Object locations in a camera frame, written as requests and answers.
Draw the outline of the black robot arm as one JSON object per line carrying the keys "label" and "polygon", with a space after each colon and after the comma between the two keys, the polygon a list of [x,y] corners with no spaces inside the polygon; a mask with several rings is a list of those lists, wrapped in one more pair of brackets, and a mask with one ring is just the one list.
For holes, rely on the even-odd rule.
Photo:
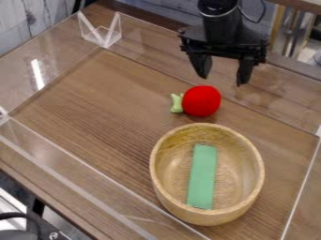
{"label": "black robot arm", "polygon": [[262,2],[262,13],[252,19],[241,7],[241,0],[198,0],[198,12],[202,24],[182,28],[181,51],[189,56],[197,75],[208,79],[214,56],[238,61],[236,83],[248,84],[256,66],[268,61],[270,38],[249,28],[244,20],[260,23],[266,13]]}

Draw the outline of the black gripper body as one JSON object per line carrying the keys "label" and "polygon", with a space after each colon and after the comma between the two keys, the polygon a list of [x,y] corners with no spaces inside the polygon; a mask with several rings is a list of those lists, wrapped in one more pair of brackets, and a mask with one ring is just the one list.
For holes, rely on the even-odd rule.
{"label": "black gripper body", "polygon": [[250,57],[256,65],[266,62],[269,37],[245,24],[240,10],[220,17],[204,15],[202,23],[184,28],[180,37],[188,55],[205,53],[236,60]]}

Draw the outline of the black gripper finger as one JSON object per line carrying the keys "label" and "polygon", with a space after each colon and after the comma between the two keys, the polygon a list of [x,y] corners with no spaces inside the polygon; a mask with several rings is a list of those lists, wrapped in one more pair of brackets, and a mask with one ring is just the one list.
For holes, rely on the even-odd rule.
{"label": "black gripper finger", "polygon": [[189,53],[189,59],[197,75],[206,79],[212,71],[212,57],[205,53]]}
{"label": "black gripper finger", "polygon": [[248,84],[252,78],[252,71],[254,67],[254,61],[250,57],[245,57],[240,60],[240,67],[237,70],[237,85]]}

